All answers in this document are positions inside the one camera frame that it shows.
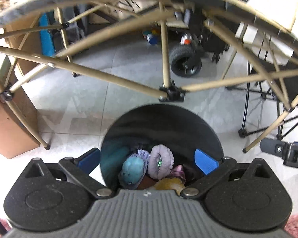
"black bin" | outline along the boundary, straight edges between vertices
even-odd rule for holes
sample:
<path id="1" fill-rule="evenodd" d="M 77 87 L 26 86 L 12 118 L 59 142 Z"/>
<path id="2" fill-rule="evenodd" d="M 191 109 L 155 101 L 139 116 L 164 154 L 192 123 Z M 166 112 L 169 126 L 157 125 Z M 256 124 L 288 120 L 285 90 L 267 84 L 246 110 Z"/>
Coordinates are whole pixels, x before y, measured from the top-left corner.
<path id="1" fill-rule="evenodd" d="M 195 179 L 204 175 L 194 162 L 196 149 L 216 160 L 223 157 L 217 135 L 198 115 L 170 104 L 144 105 L 118 118 L 105 135 L 100 168 L 107 187 L 112 190 L 120 187 L 118 174 L 131 154 L 126 148 L 137 150 L 139 144 L 167 146 L 174 156 L 173 166 L 182 164 L 190 170 L 186 175 Z"/>

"brown box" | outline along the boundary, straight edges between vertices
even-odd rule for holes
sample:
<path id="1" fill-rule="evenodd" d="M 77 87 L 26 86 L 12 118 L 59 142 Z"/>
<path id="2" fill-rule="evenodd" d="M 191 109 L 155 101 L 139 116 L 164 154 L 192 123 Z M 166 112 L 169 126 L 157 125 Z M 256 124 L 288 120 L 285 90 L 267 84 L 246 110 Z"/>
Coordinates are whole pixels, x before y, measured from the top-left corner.
<path id="1" fill-rule="evenodd" d="M 33 17 L 27 17 L 18 21 L 15 21 L 9 25 L 6 25 L 4 28 L 4 32 L 10 32 L 15 31 L 19 29 L 29 28 L 30 25 L 33 23 L 33 21 L 37 18 L 36 16 Z M 23 35 L 15 35 L 12 37 L 6 38 L 6 42 L 9 44 L 11 48 L 18 49 L 19 45 L 23 39 Z M 40 32 L 31 32 L 26 39 L 22 50 L 25 52 L 35 53 L 35 54 L 42 54 L 42 48 L 41 48 L 41 40 L 40 40 Z M 18 63 L 15 67 L 16 71 L 19 71 L 22 76 L 24 76 L 26 73 L 28 73 L 30 70 L 32 70 L 35 66 L 37 66 L 37 63 L 19 59 Z"/>
<path id="2" fill-rule="evenodd" d="M 15 92 L 13 101 L 29 124 L 38 131 L 37 110 L 22 87 Z M 7 104 L 0 101 L 0 154 L 10 159 L 39 146 L 40 143 L 23 126 Z"/>

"gray ribbed panel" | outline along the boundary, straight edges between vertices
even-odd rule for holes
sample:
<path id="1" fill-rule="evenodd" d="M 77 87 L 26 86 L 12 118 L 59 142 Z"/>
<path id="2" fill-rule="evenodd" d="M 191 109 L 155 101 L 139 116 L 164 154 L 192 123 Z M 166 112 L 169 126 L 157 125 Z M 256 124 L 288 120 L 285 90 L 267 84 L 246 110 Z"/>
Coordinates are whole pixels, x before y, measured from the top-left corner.
<path id="1" fill-rule="evenodd" d="M 121 190 L 98 200 L 76 224 L 50 233 L 11 230 L 5 238 L 290 238 L 283 230 L 243 234 L 214 222 L 197 201 L 182 199 L 174 191 Z"/>

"teal plush toy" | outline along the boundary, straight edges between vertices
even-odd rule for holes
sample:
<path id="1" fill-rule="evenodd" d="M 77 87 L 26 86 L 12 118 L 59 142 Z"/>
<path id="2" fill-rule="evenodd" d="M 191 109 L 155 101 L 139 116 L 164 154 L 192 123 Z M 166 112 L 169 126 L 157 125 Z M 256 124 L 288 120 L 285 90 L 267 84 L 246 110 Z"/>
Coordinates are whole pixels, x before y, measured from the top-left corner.
<path id="1" fill-rule="evenodd" d="M 137 183 L 144 171 L 144 161 L 140 157 L 131 156 L 123 163 L 121 177 L 126 184 Z"/>

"black chair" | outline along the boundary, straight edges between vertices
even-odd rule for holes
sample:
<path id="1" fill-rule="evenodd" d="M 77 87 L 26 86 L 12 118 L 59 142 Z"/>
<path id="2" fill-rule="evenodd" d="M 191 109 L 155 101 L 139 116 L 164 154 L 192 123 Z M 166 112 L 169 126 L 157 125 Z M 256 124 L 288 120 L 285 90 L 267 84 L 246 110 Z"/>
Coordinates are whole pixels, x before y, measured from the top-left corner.
<path id="1" fill-rule="evenodd" d="M 268 72 L 275 72 L 276 70 L 275 70 L 274 64 L 266 61 L 267 55 L 268 55 L 268 51 L 266 52 L 264 59 L 259 58 L 259 60 L 261 61 L 262 65 L 264 66 L 264 68 Z M 292 57 L 298 59 L 298 57 L 295 54 L 293 54 Z M 288 61 L 288 63 L 286 65 L 279 65 L 279 67 L 280 67 L 280 70 L 298 69 L 298 65 L 294 64 L 291 61 Z M 251 65 L 248 62 L 248 72 L 247 72 L 247 74 L 249 75 L 249 74 L 256 74 L 256 73 L 257 72 L 255 71 L 254 68 L 251 69 Z M 279 80 L 275 80 L 275 81 L 276 81 L 277 85 L 281 88 Z M 284 82 L 285 82 L 285 86 L 286 86 L 286 89 L 287 89 L 287 92 L 288 92 L 289 100 L 292 101 L 298 95 L 298 76 L 291 77 L 291 78 L 284 78 Z M 241 88 L 241 87 L 237 87 L 237 86 L 228 86 L 228 87 L 226 87 L 227 90 L 243 90 L 243 91 L 246 91 L 246 101 L 245 101 L 245 109 L 244 109 L 242 127 L 238 130 L 238 134 L 241 138 L 245 138 L 245 137 L 247 137 L 251 134 L 262 132 L 262 131 L 264 131 L 268 128 L 268 126 L 267 126 L 265 128 L 258 129 L 258 130 L 255 130 L 255 131 L 251 131 L 251 132 L 247 132 L 247 130 L 245 129 L 247 111 L 248 111 L 248 104 L 249 104 L 249 97 L 250 97 L 251 92 L 261 94 L 261 98 L 264 99 L 264 100 L 276 101 L 277 117 L 280 116 L 280 101 L 278 100 L 277 96 L 275 96 L 275 94 L 271 91 L 271 88 L 269 88 L 267 91 L 263 91 L 261 82 L 255 83 L 255 86 L 259 86 L 259 90 L 251 89 L 250 88 L 250 83 L 247 83 L 246 88 Z M 282 140 L 286 135 L 288 135 L 294 128 L 296 128 L 298 126 L 298 122 L 297 122 L 293 127 L 291 127 L 291 129 L 289 129 L 285 134 L 283 134 L 283 125 L 287 122 L 290 122 L 290 121 L 293 121 L 293 120 L 296 120 L 296 119 L 298 119 L 298 115 L 285 120 L 284 122 L 282 122 L 282 124 L 280 126 L 278 126 L 278 134 L 276 135 L 277 139 Z"/>

